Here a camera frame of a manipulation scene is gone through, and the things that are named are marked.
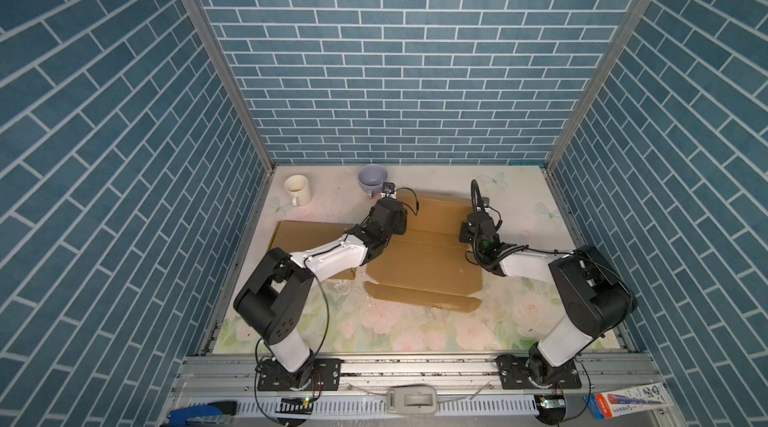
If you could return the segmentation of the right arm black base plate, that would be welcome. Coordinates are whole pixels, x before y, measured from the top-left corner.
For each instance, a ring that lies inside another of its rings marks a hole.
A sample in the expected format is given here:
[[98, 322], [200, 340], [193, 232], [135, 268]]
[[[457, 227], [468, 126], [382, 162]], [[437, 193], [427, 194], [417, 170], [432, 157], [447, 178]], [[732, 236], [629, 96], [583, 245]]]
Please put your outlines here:
[[580, 389], [582, 381], [573, 360], [552, 367], [543, 358], [518, 357], [511, 354], [495, 359], [504, 390]]

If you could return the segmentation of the brown cardboard box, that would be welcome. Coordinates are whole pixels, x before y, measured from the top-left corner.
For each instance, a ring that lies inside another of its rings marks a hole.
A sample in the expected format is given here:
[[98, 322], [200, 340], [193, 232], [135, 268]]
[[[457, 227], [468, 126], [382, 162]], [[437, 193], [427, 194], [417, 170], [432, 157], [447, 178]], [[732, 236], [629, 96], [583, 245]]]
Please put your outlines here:
[[282, 220], [277, 223], [267, 250], [280, 248], [286, 253], [309, 250], [333, 242], [352, 224]]

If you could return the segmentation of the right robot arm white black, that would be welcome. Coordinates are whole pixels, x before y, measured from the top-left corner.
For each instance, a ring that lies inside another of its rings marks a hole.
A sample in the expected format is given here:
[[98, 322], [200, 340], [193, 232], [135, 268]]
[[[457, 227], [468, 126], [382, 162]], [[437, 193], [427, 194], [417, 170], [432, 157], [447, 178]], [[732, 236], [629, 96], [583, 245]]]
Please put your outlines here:
[[496, 276], [555, 286], [564, 317], [529, 349], [525, 366], [530, 384], [548, 388], [571, 373], [575, 357], [589, 344], [624, 322], [637, 299], [596, 247], [561, 252], [510, 244], [500, 239], [499, 226], [477, 208], [462, 223], [459, 240], [471, 246], [475, 263]]

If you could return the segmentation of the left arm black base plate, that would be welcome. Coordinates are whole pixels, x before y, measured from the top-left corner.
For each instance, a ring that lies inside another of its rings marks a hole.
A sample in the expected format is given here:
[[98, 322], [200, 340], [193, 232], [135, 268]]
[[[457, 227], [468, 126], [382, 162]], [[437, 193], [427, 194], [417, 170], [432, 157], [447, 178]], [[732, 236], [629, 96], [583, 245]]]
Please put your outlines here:
[[337, 391], [341, 366], [339, 358], [317, 358], [312, 364], [306, 362], [296, 372], [289, 372], [277, 360], [264, 357], [257, 366], [256, 389], [260, 392]]

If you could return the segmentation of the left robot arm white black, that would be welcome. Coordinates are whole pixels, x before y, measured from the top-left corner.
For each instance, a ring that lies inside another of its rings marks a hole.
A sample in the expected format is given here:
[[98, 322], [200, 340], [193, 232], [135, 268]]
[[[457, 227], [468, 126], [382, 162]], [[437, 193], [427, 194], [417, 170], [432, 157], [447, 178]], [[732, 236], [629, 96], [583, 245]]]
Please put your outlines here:
[[308, 371], [316, 357], [296, 330], [314, 286], [338, 273], [363, 266], [407, 227], [406, 205], [381, 197], [364, 220], [321, 246], [289, 253], [269, 250], [235, 296], [234, 310], [254, 329], [288, 374]]

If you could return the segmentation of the brown cardboard sheet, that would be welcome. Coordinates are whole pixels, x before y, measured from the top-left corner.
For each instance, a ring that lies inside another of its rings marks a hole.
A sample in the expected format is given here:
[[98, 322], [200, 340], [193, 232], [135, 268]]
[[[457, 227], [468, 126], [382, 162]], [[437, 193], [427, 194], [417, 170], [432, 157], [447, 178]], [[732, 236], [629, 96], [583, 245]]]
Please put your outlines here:
[[367, 294], [378, 300], [461, 313], [478, 309], [482, 269], [465, 257], [461, 224], [472, 212], [466, 198], [419, 196], [419, 213], [409, 214], [406, 232], [394, 235], [383, 253], [366, 265]]

